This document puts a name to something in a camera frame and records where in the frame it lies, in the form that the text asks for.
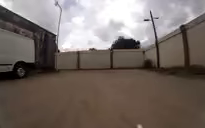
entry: white van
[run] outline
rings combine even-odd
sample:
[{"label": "white van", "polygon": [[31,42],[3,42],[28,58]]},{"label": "white van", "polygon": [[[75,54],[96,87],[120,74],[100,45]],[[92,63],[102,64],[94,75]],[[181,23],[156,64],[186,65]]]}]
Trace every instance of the white van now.
[{"label": "white van", "polygon": [[34,41],[0,29],[0,73],[13,72],[16,77],[23,78],[34,63]]}]

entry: van wheel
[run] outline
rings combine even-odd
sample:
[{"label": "van wheel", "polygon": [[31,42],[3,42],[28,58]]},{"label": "van wheel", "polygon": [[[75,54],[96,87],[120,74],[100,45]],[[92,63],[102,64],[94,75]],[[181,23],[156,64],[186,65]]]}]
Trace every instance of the van wheel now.
[{"label": "van wheel", "polygon": [[16,78],[22,79],[27,76],[28,70],[25,64],[19,63],[15,65],[13,73]]}]

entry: sky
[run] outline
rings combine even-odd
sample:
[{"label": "sky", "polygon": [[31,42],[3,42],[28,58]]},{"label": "sky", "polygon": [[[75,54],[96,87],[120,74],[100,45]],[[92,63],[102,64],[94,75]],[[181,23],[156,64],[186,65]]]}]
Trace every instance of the sky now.
[{"label": "sky", "polygon": [[[149,11],[159,38],[205,12],[205,0],[58,0],[63,8],[59,37],[61,51],[108,49],[118,36],[154,43]],[[0,4],[57,33],[59,8],[54,0],[0,0]]]}]

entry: lamp post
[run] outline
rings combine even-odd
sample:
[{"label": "lamp post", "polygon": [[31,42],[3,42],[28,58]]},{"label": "lamp post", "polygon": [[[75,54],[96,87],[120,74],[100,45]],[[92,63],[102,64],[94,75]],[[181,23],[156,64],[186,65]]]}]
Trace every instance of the lamp post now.
[{"label": "lamp post", "polygon": [[59,14],[59,21],[58,21],[58,31],[57,31],[57,36],[56,36],[56,44],[57,44],[57,46],[56,46],[56,54],[55,54],[55,68],[56,68],[56,70],[58,70],[57,69],[57,53],[58,53],[58,44],[59,44],[59,33],[60,33],[60,26],[61,26],[61,19],[62,19],[62,7],[61,7],[61,5],[58,3],[58,1],[57,0],[55,0],[55,6],[56,7],[58,7],[59,8],[59,10],[60,10],[60,14]]},{"label": "lamp post", "polygon": [[144,19],[144,21],[152,21],[154,35],[155,35],[155,45],[156,45],[156,55],[157,55],[157,68],[160,68],[160,50],[159,50],[159,42],[158,42],[158,36],[156,31],[156,26],[154,19],[159,19],[159,17],[153,17],[152,11],[150,11],[150,19]]}]

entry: asphalt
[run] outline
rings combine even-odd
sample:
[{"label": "asphalt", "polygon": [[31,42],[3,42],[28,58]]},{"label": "asphalt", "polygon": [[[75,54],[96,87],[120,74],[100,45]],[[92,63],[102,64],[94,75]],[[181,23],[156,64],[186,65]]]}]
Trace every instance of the asphalt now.
[{"label": "asphalt", "polygon": [[205,80],[142,70],[0,80],[0,128],[205,128]]}]

